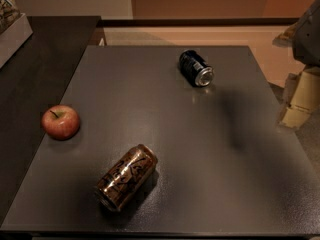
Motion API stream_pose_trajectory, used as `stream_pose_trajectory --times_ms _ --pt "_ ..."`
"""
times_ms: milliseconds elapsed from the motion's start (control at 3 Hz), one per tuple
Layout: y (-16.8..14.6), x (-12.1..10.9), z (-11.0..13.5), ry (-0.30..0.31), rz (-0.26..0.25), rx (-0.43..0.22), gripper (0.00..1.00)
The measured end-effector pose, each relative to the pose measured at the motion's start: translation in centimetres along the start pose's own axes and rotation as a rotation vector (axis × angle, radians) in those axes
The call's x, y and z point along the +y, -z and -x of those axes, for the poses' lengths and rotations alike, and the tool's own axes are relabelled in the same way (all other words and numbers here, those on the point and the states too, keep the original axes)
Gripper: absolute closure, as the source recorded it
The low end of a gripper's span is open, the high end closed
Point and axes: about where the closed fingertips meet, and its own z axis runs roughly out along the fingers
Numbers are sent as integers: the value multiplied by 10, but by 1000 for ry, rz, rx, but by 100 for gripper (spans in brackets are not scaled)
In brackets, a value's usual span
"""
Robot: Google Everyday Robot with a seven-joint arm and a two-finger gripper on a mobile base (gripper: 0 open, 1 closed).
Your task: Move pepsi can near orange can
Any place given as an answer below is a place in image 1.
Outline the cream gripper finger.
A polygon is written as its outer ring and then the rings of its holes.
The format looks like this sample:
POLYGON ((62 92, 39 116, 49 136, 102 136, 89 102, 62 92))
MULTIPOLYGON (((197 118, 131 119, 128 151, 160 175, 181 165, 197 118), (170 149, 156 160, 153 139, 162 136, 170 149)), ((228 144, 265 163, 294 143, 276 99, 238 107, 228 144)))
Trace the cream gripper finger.
POLYGON ((297 24, 290 25, 285 31, 278 34, 272 41, 273 45, 290 47, 295 36, 297 24))
POLYGON ((282 98, 279 124, 299 129, 320 106, 320 67, 306 66, 299 74, 290 73, 282 98))

